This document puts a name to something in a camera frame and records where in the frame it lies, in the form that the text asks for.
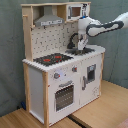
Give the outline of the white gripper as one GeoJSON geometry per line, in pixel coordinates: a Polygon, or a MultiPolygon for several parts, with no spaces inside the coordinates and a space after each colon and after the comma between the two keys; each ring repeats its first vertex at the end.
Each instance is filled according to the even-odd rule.
{"type": "Polygon", "coordinates": [[[87,45],[88,43],[88,37],[86,34],[79,34],[78,35],[78,49],[79,50],[83,50],[84,47],[87,45]]]}

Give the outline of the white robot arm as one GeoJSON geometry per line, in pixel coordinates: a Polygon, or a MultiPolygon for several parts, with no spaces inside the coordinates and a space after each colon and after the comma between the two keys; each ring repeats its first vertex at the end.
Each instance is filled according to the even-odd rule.
{"type": "Polygon", "coordinates": [[[78,20],[78,49],[86,47],[89,37],[95,37],[101,33],[127,28],[128,12],[119,15],[115,20],[102,24],[100,21],[83,16],[78,20]]]}

